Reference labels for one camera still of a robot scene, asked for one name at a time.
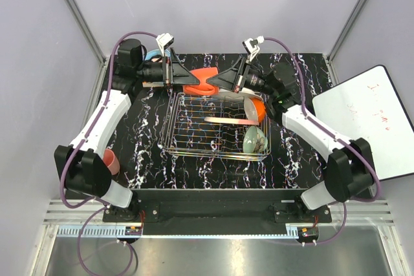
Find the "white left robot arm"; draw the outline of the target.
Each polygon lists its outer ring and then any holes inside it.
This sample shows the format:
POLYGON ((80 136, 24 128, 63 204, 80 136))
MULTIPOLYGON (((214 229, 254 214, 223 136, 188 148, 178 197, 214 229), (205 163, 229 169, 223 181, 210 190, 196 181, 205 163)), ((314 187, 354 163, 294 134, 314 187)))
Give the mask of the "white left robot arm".
POLYGON ((117 214, 127 222, 134 221, 140 206, 133 202, 132 190, 114 181, 104 163, 107 143, 119 121, 130 109, 144 83, 158 83, 163 87, 198 85, 199 79, 180 64, 171 47, 174 37, 169 33, 155 36, 160 60, 143 56, 144 47, 134 38, 136 32, 122 36, 109 58, 107 89, 85 127, 67 145, 59 145, 54 160, 60 180, 60 198, 70 208, 79 208, 67 202, 67 190, 86 195, 86 201, 97 200, 103 205, 116 206, 117 214))

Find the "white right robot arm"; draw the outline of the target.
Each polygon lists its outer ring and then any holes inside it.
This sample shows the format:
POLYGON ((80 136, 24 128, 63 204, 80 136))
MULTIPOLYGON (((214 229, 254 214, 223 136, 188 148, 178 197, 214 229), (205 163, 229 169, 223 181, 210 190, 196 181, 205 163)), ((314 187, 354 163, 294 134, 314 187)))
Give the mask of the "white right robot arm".
POLYGON ((364 138, 350 139, 321 122, 294 95, 299 84, 300 68, 279 63, 267 75, 260 73, 244 57, 229 69, 206 81, 231 92, 246 87, 267 96, 267 116, 280 126, 304 139, 325 160, 323 180, 302 192, 294 205, 295 217, 308 222, 317 209, 333 203, 346 202, 371 186, 378 187, 371 146, 364 138))

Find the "green ceramic bowl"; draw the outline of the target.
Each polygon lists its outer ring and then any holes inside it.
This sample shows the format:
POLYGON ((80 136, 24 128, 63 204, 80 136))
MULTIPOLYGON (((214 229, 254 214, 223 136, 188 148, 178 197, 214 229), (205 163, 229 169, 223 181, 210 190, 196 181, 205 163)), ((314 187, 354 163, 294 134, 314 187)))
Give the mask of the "green ceramic bowl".
POLYGON ((248 154, 263 153, 268 146, 268 138, 256 126, 250 126, 243 140, 243 152, 248 154))

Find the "wire dish rack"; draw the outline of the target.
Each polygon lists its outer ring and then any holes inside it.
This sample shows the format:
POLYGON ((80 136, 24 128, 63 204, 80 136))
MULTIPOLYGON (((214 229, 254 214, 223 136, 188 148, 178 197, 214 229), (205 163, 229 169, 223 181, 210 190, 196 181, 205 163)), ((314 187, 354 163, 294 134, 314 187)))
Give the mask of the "wire dish rack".
POLYGON ((196 96, 174 92, 168 103, 162 128, 161 146, 179 156, 213 157, 260 161, 271 152, 270 120, 265 117, 259 127, 268 138, 263 153, 243 152, 243 140, 249 125, 210 123, 205 117, 245 119, 244 100, 220 100, 213 96, 196 96))

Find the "white whiteboard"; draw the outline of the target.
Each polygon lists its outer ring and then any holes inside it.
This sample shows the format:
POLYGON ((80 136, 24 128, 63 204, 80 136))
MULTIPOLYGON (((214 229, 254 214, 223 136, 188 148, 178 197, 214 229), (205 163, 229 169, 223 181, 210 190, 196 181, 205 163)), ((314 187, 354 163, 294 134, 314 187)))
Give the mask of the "white whiteboard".
POLYGON ((383 65, 315 96, 316 117, 371 146, 380 180, 413 174, 413 123, 383 65))

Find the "orange ceramic mug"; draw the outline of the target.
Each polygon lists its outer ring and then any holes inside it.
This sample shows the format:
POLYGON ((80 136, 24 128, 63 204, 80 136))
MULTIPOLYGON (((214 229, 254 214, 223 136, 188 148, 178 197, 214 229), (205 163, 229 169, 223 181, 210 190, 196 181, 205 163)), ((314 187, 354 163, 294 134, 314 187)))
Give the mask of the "orange ceramic mug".
POLYGON ((210 85, 206 80, 218 74, 217 67, 206 67, 190 71, 199 81, 198 85, 184 85, 183 92, 189 95, 213 96, 219 93, 219 88, 210 85))

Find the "wooden board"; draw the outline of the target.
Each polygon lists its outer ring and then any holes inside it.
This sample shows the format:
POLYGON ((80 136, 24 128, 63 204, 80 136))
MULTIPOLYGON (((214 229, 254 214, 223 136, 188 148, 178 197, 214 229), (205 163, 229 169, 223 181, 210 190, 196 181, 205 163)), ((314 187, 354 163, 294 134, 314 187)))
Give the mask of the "wooden board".
POLYGON ((164 87, 163 82, 143 82, 143 88, 151 88, 151 87, 164 87))

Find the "pink and cream plate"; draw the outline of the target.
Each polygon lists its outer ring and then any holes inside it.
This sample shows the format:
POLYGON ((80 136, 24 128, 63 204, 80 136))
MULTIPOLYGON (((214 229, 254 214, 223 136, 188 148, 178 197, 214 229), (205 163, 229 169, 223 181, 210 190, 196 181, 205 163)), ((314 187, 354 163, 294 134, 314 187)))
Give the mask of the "pink and cream plate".
POLYGON ((232 124, 232 125, 259 125, 258 121, 239 118, 205 117, 204 121, 210 123, 232 124))

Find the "orange and white bowl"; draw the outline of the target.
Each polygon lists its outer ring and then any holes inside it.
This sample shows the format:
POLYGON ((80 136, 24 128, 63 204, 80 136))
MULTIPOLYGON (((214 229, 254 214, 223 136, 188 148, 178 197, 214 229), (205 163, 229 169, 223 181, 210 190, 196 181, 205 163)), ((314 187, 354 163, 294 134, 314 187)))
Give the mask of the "orange and white bowl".
POLYGON ((243 105, 248 120, 257 121, 258 123, 261 123, 264 120, 266 110, 262 100, 257 98, 245 98, 243 105))

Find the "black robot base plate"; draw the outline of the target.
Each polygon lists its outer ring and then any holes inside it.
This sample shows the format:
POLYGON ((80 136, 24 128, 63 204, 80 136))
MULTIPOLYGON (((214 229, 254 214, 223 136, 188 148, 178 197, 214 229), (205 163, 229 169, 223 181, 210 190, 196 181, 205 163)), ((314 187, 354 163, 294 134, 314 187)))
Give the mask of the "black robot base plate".
POLYGON ((306 211, 300 189, 139 189, 128 209, 113 207, 104 222, 144 221, 150 237, 276 237, 286 224, 329 224, 327 206, 306 211))

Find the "blue headphones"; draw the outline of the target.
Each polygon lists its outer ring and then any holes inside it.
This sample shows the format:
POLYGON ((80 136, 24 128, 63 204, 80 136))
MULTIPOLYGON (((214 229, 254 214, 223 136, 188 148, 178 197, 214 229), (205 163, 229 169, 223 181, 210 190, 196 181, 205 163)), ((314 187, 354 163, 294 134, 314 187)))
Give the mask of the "blue headphones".
POLYGON ((162 61, 162 54, 160 50, 151 50, 147 52, 145 57, 145 62, 155 62, 158 63, 162 61))

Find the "white paper plate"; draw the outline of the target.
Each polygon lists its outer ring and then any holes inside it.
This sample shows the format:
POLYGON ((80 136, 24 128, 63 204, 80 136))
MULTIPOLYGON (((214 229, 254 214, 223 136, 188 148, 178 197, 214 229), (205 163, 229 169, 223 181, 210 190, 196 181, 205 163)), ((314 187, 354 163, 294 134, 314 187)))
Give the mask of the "white paper plate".
POLYGON ((220 100, 228 100, 228 101, 230 100, 240 101, 240 100, 244 100, 245 98, 256 98, 256 99, 262 100, 262 97, 260 95, 246 88, 243 88, 238 93, 231 92, 229 90, 219 89, 219 92, 217 94, 214 94, 213 97, 220 99, 220 100))

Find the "pink plastic cup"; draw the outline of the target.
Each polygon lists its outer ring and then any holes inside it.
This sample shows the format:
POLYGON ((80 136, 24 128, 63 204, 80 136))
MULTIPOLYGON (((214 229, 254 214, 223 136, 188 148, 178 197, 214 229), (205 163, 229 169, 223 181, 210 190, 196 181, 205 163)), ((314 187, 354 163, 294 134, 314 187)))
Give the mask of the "pink plastic cup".
POLYGON ((105 149, 103 162, 113 176, 120 172, 120 162, 112 149, 105 149))

